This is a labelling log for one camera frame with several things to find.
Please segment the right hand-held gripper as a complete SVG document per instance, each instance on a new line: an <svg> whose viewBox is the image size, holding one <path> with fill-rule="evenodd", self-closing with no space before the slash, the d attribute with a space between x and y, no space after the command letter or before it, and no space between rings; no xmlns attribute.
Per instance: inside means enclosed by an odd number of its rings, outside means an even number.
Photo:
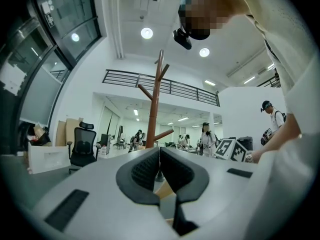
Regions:
<svg viewBox="0 0 320 240"><path fill-rule="evenodd" d="M236 139L222 139L217 146L214 157L221 160L244 162L246 156L252 151L248 150Z"/></svg>

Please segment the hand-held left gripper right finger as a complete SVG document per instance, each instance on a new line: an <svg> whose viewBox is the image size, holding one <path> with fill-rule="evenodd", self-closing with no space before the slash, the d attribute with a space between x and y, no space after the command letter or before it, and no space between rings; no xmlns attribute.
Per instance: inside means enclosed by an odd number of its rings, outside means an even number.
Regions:
<svg viewBox="0 0 320 240"><path fill-rule="evenodd" d="M209 173L198 164L178 155L174 148L160 148L160 170L176 194L172 227L180 235L186 235L198 228L195 222L187 220L182 205L199 199L209 184Z"/></svg>

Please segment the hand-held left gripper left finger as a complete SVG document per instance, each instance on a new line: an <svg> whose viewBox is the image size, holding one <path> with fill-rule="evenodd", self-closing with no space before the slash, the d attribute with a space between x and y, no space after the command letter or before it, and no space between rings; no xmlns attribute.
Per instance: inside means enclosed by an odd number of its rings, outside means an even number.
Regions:
<svg viewBox="0 0 320 240"><path fill-rule="evenodd" d="M160 149L147 148L127 154L130 160L116 172L116 184L136 204L159 206L154 193L155 179L160 170Z"/></svg>

